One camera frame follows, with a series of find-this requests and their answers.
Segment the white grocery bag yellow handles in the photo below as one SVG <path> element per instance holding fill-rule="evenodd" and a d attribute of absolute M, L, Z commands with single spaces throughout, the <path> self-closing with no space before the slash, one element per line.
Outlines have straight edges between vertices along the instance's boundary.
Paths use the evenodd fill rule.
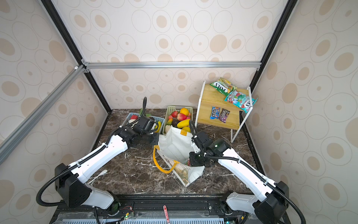
<path fill-rule="evenodd" d="M 184 187 L 188 187 L 202 176 L 205 167 L 192 165 L 190 153 L 199 149 L 192 143 L 193 135 L 182 129 L 169 128 L 168 132 L 159 136 L 158 145 L 153 148 L 153 161 L 156 167 L 165 174 L 174 173 Z M 156 154 L 164 160 L 169 170 L 163 169 L 157 162 Z"/>

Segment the purple m&m packet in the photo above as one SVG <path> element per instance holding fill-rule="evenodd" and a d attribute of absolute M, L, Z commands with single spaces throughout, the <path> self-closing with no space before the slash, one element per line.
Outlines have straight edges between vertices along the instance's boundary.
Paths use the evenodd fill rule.
<path fill-rule="evenodd" d="M 223 108 L 221 114 L 219 115 L 219 120 L 223 123 L 226 123 L 229 114 L 230 111 Z"/>

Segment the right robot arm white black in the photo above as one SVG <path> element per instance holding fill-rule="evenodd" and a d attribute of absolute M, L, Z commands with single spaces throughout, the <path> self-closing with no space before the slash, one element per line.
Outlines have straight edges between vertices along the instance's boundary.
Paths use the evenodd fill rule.
<path fill-rule="evenodd" d="M 289 198 L 289 187 L 284 182 L 276 183 L 263 175 L 247 163 L 223 139 L 213 141 L 203 131 L 197 131 L 193 121 L 189 121 L 192 143 L 197 152 L 189 154 L 190 164 L 193 167 L 206 166 L 218 162 L 231 171 L 254 194 L 253 197 L 229 193 L 224 203 L 232 211 L 243 211 L 255 214 L 264 224 L 280 224 L 281 219 L 289 207 L 292 207 L 302 224 L 306 223 L 304 214 Z"/>

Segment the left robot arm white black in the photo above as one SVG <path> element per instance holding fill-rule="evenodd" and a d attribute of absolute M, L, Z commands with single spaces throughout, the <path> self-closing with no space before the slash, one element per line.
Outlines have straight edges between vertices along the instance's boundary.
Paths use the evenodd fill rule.
<path fill-rule="evenodd" d="M 45 183 L 36 195 L 36 202 L 43 207 L 67 205 L 76 208 L 82 205 L 105 210 L 111 216 L 119 211 L 118 198 L 109 191 L 97 189 L 87 183 L 90 177 L 110 160 L 136 146 L 157 145 L 158 122 L 146 116 L 147 98 L 143 99 L 142 112 L 137 119 L 115 129 L 107 140 L 85 157 L 66 166 L 64 163 L 55 169 L 55 176 Z M 55 185 L 62 200 L 46 202 L 42 199 L 44 191 Z"/>

